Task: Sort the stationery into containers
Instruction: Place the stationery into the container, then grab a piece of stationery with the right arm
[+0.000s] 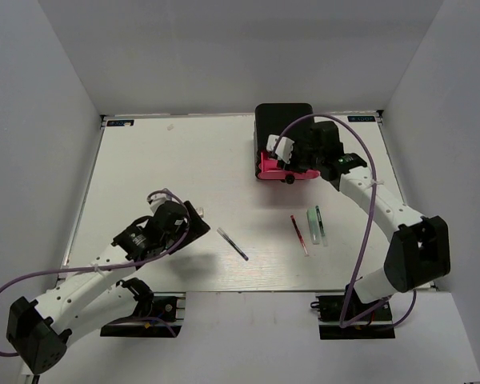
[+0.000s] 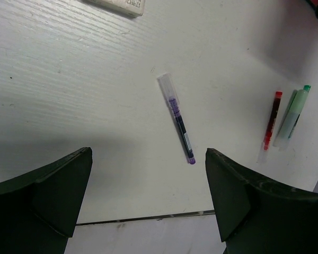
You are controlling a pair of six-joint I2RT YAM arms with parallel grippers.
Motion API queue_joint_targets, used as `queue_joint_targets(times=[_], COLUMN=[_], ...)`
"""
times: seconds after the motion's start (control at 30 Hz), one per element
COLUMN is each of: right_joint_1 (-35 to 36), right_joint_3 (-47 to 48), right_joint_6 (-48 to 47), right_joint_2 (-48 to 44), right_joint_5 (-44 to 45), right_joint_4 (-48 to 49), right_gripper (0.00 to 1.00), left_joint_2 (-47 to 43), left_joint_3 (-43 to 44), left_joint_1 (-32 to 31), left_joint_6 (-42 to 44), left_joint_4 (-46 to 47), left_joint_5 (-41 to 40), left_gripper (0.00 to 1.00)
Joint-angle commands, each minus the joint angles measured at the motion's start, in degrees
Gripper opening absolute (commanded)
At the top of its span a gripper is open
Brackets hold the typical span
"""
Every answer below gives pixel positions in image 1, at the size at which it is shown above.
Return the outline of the purple pen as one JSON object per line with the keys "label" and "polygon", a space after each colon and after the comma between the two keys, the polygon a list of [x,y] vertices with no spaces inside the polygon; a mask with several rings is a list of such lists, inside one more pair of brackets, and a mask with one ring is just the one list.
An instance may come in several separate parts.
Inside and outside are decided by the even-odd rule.
{"label": "purple pen", "polygon": [[217,228],[219,235],[246,261],[249,261],[249,257],[245,252],[234,242],[234,240],[224,231],[223,228]]}

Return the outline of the pink drawer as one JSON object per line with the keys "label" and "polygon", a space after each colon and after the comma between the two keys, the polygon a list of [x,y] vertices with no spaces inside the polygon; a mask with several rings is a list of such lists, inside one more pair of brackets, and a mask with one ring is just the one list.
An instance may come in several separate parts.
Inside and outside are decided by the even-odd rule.
{"label": "pink drawer", "polygon": [[295,181],[312,180],[319,176],[320,172],[317,170],[307,170],[304,173],[284,170],[266,150],[261,150],[255,158],[255,177],[259,180],[293,184]]}

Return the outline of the green capped highlighter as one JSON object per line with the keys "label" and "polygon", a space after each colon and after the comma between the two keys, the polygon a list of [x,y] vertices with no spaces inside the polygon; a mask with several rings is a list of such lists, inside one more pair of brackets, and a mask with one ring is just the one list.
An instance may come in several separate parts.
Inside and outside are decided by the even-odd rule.
{"label": "green capped highlighter", "polygon": [[318,245],[321,241],[320,229],[318,225],[318,216],[315,208],[309,208],[306,212],[308,227],[310,231],[310,239],[314,245]]}

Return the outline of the dark green pen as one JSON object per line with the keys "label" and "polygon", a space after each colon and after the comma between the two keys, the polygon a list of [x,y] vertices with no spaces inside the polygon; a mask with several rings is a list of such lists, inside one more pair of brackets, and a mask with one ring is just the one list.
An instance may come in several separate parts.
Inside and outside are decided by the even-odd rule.
{"label": "dark green pen", "polygon": [[319,208],[318,205],[315,206],[315,212],[316,212],[316,215],[317,215],[318,228],[319,228],[319,231],[320,231],[322,244],[323,244],[324,247],[327,247],[328,242],[327,242],[327,238],[326,238],[325,227],[324,227],[323,220],[322,220],[322,214],[321,214],[321,211],[320,211],[320,208]]}

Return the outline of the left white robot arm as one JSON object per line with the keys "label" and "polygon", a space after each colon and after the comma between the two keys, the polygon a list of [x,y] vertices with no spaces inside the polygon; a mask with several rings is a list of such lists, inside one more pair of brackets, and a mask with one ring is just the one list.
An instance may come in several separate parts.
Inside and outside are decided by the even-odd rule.
{"label": "left white robot arm", "polygon": [[6,338],[32,374],[55,366],[68,348],[109,324],[156,322],[174,315],[168,298],[157,296],[135,276],[144,262],[170,255],[210,231],[190,202],[162,199],[152,213],[134,220],[90,263],[59,286],[11,306]]}

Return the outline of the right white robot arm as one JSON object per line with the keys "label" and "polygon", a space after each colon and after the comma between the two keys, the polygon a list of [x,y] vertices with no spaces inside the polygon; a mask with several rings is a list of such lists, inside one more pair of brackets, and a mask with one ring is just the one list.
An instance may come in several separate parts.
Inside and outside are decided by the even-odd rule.
{"label": "right white robot arm", "polygon": [[374,303],[405,293],[451,271],[449,229],[439,216],[427,217],[393,195],[377,177],[370,155],[347,153],[332,121],[316,122],[295,141],[283,138],[275,153],[298,170],[316,170],[337,191],[351,199],[389,242],[384,263],[360,276],[354,268],[346,286],[345,308],[365,318]]}

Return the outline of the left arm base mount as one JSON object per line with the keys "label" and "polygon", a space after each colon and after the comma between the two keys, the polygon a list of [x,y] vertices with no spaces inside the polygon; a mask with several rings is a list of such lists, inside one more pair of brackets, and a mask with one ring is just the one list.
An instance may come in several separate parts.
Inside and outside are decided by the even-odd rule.
{"label": "left arm base mount", "polygon": [[138,278],[120,280],[116,287],[133,295],[135,306],[129,316],[104,325],[101,337],[108,338],[176,338],[182,328],[186,296],[159,294]]}

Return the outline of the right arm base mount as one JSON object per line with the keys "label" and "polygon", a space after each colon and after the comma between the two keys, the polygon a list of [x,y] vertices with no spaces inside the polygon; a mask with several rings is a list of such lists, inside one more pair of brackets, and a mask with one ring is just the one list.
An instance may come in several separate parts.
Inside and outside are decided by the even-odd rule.
{"label": "right arm base mount", "polygon": [[362,304],[355,296],[350,300],[344,322],[366,313],[350,326],[339,324],[344,294],[318,295],[310,303],[310,309],[318,316],[318,330],[321,340],[384,340],[394,339],[393,316],[388,302],[367,312],[374,304]]}

